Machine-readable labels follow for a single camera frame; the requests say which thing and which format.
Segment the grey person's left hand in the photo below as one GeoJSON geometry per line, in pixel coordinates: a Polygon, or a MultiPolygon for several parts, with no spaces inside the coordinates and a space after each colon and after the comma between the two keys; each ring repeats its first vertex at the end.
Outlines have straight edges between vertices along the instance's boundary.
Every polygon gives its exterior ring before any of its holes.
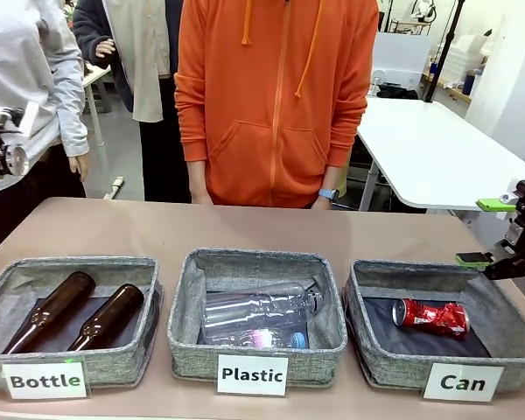
{"type": "Polygon", "coordinates": [[[71,172],[78,175],[80,182],[84,182],[88,176],[90,165],[89,153],[85,153],[77,157],[69,157],[68,163],[71,172]]]}

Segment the dark-jacket person's hand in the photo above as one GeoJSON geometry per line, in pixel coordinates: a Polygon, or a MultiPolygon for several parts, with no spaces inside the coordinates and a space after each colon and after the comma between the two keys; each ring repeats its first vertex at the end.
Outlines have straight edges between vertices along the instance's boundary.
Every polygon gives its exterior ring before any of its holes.
{"type": "Polygon", "coordinates": [[[112,38],[99,42],[95,47],[95,56],[98,59],[106,59],[116,52],[116,44],[112,38]]]}

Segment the orange person's right hand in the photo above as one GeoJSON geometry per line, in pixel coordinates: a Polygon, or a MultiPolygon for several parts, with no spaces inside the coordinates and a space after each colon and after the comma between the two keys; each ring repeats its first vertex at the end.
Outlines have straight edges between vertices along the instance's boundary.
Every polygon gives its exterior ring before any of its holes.
{"type": "Polygon", "coordinates": [[[189,189],[192,196],[192,203],[199,205],[212,205],[213,201],[207,190],[205,162],[188,162],[187,169],[189,173],[189,189]]]}

